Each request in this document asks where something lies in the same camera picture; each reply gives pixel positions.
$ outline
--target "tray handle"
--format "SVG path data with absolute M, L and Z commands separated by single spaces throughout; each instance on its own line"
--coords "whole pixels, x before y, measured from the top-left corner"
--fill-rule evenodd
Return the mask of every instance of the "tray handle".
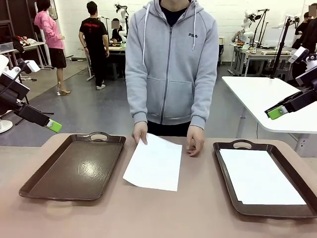
M 95 139 L 95 140 L 92 140 L 91 137 L 93 135 L 104 135 L 107 137 L 106 140 L 103 140 L 103 139 Z M 98 132 L 93 132 L 91 134 L 88 134 L 88 135 L 78 135 L 78 138 L 80 138 L 81 140 L 86 140 L 86 141 L 95 141 L 95 142 L 108 142 L 109 139 L 111 138 L 111 135 L 105 133 L 105 132 L 101 132 L 101 131 L 98 131 Z
M 255 143 L 253 143 L 253 142 L 251 142 L 251 141 L 249 141 L 249 140 L 243 140 L 243 139 L 232 141 L 232 142 L 230 142 L 229 144 L 230 144 L 230 146 L 232 147 L 232 149 L 235 149 L 235 148 L 234 148 L 234 145 L 237 144 L 237 143 L 241 143 L 241 142 L 242 142 L 242 143 L 247 143 L 247 144 L 251 145 L 250 150 L 252 150 L 252 149 L 254 148 L 254 146 L 256 146 Z

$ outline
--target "fila logo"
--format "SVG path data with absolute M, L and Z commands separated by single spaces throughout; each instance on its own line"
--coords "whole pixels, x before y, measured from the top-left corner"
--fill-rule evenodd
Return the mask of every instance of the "fila logo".
M 191 36 L 191 37 L 194 37 L 194 34 L 192 34 L 192 33 L 189 33 L 189 35 L 188 36 Z

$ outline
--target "sleeve cuff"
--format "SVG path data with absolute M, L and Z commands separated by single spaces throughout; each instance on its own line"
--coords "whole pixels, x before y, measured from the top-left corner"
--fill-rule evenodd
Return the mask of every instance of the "sleeve cuff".
M 147 115 L 143 112 L 134 114 L 133 119 L 134 119 L 134 124 L 141 121 L 145 121 L 146 123 L 148 123 Z
M 193 116 L 192 117 L 192 122 L 190 125 L 198 126 L 201 129 L 205 129 L 205 119 L 201 118 L 200 116 Z

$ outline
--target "hand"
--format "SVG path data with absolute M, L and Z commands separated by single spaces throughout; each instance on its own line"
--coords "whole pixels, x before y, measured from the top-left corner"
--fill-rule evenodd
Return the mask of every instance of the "hand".
M 85 54 L 88 56 L 89 55 L 89 50 L 85 48 Z
M 148 124 L 145 121 L 138 122 L 134 125 L 132 137 L 135 143 L 139 144 L 140 138 L 147 144 Z
M 191 125 L 187 133 L 187 153 L 190 156 L 197 155 L 205 143 L 205 132 L 198 126 Z

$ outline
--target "black shirt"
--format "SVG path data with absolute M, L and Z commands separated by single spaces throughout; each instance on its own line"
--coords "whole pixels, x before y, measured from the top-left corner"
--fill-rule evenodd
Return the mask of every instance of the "black shirt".
M 301 39 L 303 39 L 302 46 L 308 49 L 310 54 L 315 53 L 317 43 L 317 18 L 309 22 Z
M 299 35 L 300 31 L 304 34 L 304 32 L 306 31 L 307 27 L 308 27 L 308 22 L 307 23 L 303 22 L 302 24 L 300 24 L 296 28 L 295 35 Z
M 162 12 L 165 14 L 165 17 L 170 27 L 172 27 L 178 21 L 180 16 L 187 10 L 187 7 L 180 11 L 170 11 L 162 6 L 160 6 L 160 8 L 162 9 Z
M 105 25 L 97 18 L 87 18 L 81 23 L 80 32 L 84 33 L 90 53 L 104 53 L 103 36 L 108 35 Z
M 122 41 L 121 36 L 119 35 L 119 31 L 122 31 L 122 26 L 120 26 L 119 29 L 114 29 L 112 31 L 112 38 L 111 39 L 116 39 L 118 42 Z

